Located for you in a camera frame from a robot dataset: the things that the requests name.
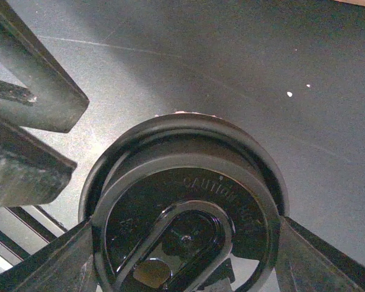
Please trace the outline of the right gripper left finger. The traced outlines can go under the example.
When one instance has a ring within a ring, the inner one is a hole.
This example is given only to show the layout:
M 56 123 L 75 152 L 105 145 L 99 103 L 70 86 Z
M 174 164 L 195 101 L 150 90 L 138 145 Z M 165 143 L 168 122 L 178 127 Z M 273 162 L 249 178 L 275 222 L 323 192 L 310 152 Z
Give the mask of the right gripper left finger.
M 95 291 L 92 227 L 83 221 L 0 274 L 0 291 Z

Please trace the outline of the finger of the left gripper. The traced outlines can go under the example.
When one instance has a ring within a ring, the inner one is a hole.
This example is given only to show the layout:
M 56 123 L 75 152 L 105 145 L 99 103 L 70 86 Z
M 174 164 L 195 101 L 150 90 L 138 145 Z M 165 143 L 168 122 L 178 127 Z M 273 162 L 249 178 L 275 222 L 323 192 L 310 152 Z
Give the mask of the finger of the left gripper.
M 0 1 L 0 207 L 52 202 L 76 163 L 28 132 L 68 133 L 89 100 L 7 1 Z

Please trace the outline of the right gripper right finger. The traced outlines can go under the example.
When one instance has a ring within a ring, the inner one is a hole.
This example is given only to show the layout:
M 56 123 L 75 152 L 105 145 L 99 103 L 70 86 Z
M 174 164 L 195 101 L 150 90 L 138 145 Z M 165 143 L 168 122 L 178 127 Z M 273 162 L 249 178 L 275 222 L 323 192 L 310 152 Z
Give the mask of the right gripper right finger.
M 289 217 L 280 218 L 280 291 L 365 291 L 365 266 Z

